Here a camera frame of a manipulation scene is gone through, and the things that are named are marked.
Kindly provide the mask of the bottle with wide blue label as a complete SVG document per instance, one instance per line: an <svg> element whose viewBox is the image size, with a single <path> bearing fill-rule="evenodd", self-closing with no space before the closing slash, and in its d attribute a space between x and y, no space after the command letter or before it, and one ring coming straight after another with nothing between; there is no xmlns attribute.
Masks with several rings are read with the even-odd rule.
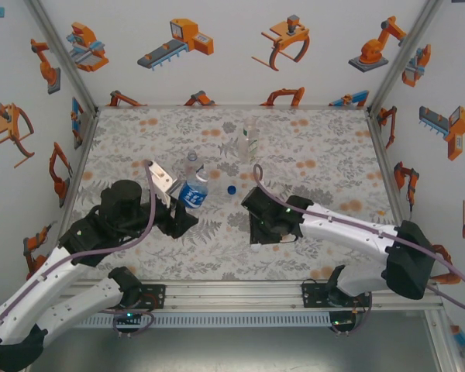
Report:
<svg viewBox="0 0 465 372"><path fill-rule="evenodd" d="M200 169L190 174L181 188L179 200L187 208L199 208L208 195L208 172Z"/></svg>

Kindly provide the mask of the clear bottle small blue label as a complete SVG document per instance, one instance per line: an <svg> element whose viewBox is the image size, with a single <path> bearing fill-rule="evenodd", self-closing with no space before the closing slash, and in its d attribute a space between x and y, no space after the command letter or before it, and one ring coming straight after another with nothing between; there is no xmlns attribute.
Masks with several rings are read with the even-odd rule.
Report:
<svg viewBox="0 0 465 372"><path fill-rule="evenodd" d="M204 168L203 160L198 156L194 150L188 151L184 159L184 175L185 180L189 181Z"/></svg>

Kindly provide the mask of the clear bottle green label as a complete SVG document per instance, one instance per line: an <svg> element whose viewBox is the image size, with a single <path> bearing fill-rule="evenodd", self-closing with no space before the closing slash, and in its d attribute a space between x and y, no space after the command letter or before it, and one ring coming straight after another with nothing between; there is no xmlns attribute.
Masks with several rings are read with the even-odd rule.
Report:
<svg viewBox="0 0 465 372"><path fill-rule="evenodd" d="M244 120L239 131L239 158L244 164L251 163L257 155L259 145L259 129L257 128L257 118L248 117Z"/></svg>

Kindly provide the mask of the grey floral table cloth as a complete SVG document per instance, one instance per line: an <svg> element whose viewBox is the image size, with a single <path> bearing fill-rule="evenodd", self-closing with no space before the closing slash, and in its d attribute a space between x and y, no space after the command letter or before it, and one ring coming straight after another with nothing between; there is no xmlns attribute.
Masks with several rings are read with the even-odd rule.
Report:
<svg viewBox="0 0 465 372"><path fill-rule="evenodd" d="M193 211L198 224L182 237L153 229L138 246L106 257L87 278L101 279L125 266L147 280L326 279L337 265L364 262L363 254L317 238L250 245L241 203L255 182L252 165L239 158L238 139L251 116L260 134L255 162L277 197L299 195L358 219L396 224L364 111L107 110L98 120L72 221L99 204L101 192L115 181L130 179L146 188L148 160L183 179L190 150L204 162L209 192Z"/></svg>

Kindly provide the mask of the circuit board with green light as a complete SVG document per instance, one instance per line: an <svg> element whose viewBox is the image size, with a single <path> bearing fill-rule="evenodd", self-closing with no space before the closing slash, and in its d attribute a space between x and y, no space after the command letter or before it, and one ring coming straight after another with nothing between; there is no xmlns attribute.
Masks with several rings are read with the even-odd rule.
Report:
<svg viewBox="0 0 465 372"><path fill-rule="evenodd" d="M139 326L142 315L136 312L122 312L114 317L115 324L118 326Z"/></svg>
<svg viewBox="0 0 465 372"><path fill-rule="evenodd" d="M333 332L351 332L356 326L356 321L352 318L331 319L331 330Z"/></svg>

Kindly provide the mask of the aluminium frame rail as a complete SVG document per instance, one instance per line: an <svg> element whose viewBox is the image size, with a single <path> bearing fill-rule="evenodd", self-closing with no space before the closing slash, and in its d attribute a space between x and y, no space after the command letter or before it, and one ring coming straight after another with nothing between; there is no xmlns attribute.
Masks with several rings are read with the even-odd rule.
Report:
<svg viewBox="0 0 465 372"><path fill-rule="evenodd" d="M374 146L377 161L381 170L384 186L387 192L387 199L390 204L391 212L394 221L400 224L404 219L403 208L399 199L399 191L394 180L394 173L391 169L391 164L386 153L384 142L381 138L381 131L377 123L376 117L371 111L367 110L367 124L370 130L370 137Z"/></svg>
<svg viewBox="0 0 465 372"><path fill-rule="evenodd" d="M74 173L74 178L73 178L73 181L71 182L71 187L68 192L66 207L64 209L64 215L63 215L62 222L60 224L57 240L60 240L62 235L68 230L70 226L71 215L72 215L72 212L73 212L76 200L77 200L78 189L80 187L82 174L84 172L85 165L88 159L88 155L91 150L91 145L94 139L96 127L98 125L99 116L100 116L100 110L97 109L94 116L88 122L88 129L87 129L86 136L84 138L83 145L82 145L81 158L76 168L76 171Z"/></svg>
<svg viewBox="0 0 465 372"><path fill-rule="evenodd" d="M299 105L299 106L290 106L290 105L274 105L274 106L263 106L263 105L141 105L141 106L107 106L100 105L97 107L98 111L107 111L107 110L149 110L149 109L203 109L203 110L219 110L219 109L239 109L239 110L251 110L251 109L266 109L266 110L285 110L285 109L295 109L295 110L340 110L340 111L366 111L370 107L367 106L328 106L328 105Z"/></svg>

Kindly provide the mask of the wide aluminium base rail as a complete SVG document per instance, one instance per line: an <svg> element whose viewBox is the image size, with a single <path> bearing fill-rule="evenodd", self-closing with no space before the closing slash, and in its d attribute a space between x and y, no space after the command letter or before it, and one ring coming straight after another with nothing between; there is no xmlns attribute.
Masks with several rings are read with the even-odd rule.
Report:
<svg viewBox="0 0 465 372"><path fill-rule="evenodd" d="M303 310L300 281L161 281L165 312L293 312ZM372 294L377 311L442 310L443 300L427 291L410 300L390 290Z"/></svg>

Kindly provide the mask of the aluminium frame post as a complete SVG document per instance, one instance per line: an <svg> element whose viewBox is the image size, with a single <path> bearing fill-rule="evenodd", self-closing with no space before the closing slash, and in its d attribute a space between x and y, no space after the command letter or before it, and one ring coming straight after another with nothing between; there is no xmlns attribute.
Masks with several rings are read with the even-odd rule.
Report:
<svg viewBox="0 0 465 372"><path fill-rule="evenodd" d="M57 32L53 21L50 19L43 3L40 0L22 0L26 5L29 13L33 17L35 23L39 27L41 33L46 39L47 44L57 57L60 66L64 69L65 74L74 87L74 90L79 94L81 99L86 104L87 110L92 116L96 116L98 105L91 96L86 84L83 82L78 69L70 58L67 48L61 41L60 35Z"/></svg>
<svg viewBox="0 0 465 372"><path fill-rule="evenodd" d="M421 11L410 29L410 32L400 47L396 58L392 61L390 69L385 74L382 84L377 89L374 99L369 106L369 116L376 116L380 111L384 101L394 87L394 84L400 78L401 72L405 69L412 53L418 47L419 41L436 17L436 13L440 10L443 3L444 0L425 1L425 4L422 6Z"/></svg>
<svg viewBox="0 0 465 372"><path fill-rule="evenodd" d="M446 313L443 310L426 310L424 313L437 372L464 372Z"/></svg>

